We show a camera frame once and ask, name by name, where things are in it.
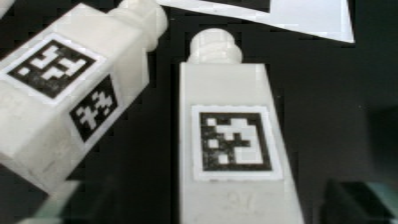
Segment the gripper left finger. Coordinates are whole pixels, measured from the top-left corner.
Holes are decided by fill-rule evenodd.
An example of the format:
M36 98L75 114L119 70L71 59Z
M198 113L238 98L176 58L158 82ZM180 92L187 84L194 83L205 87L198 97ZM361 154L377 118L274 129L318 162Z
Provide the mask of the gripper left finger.
M64 224L63 210L82 185L80 181L66 181L52 192L48 199L31 218L16 224Z

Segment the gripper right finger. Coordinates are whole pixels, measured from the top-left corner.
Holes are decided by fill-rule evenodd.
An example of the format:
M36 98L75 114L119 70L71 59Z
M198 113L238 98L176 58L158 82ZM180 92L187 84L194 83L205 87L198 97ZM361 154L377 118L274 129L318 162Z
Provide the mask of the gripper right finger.
M398 190L381 182L331 181L322 224L398 224Z

